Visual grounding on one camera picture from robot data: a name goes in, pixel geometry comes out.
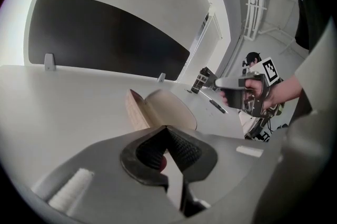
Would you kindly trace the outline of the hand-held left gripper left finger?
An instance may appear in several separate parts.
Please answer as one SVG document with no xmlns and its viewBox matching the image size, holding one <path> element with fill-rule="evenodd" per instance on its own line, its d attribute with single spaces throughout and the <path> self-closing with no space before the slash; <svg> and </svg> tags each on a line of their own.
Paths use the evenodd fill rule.
<svg viewBox="0 0 337 224">
<path fill-rule="evenodd" d="M 168 217 L 165 126 L 96 142 L 33 189 L 68 217 Z"/>
</svg>

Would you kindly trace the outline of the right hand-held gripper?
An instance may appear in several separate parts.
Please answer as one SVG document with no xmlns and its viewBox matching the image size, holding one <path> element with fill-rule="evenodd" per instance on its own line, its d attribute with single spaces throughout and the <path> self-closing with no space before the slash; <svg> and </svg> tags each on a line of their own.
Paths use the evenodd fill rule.
<svg viewBox="0 0 337 224">
<path fill-rule="evenodd" d="M 245 81 L 248 79 L 261 81 L 263 93 L 266 94 L 267 89 L 279 79 L 272 59 L 270 57 L 264 59 L 252 69 L 246 68 L 244 74 L 239 77 L 218 78 L 214 81 L 214 86 L 225 92 L 229 107 L 242 110 L 253 117 L 271 117 L 273 113 L 263 110 L 262 101 L 245 88 Z"/>
</svg>

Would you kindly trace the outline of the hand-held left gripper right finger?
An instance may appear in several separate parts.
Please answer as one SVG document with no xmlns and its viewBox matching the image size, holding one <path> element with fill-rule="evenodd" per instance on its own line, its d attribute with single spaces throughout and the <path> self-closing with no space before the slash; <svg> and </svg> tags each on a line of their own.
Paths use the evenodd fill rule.
<svg viewBox="0 0 337 224">
<path fill-rule="evenodd" d="M 284 129 L 269 142 L 202 134 L 168 126 L 166 144 L 171 155 L 169 188 L 181 208 L 256 208 L 280 152 Z"/>
</svg>

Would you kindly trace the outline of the person's right hand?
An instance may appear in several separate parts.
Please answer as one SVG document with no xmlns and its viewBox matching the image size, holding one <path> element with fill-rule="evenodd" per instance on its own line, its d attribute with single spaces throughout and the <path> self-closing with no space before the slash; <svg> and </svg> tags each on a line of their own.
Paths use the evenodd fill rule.
<svg viewBox="0 0 337 224">
<path fill-rule="evenodd" d="M 245 81 L 245 88 L 249 90 L 251 95 L 262 101 L 263 110 L 267 110 L 277 105 L 274 100 L 274 86 L 269 87 L 267 93 L 264 94 L 261 81 L 248 79 Z"/>
</svg>

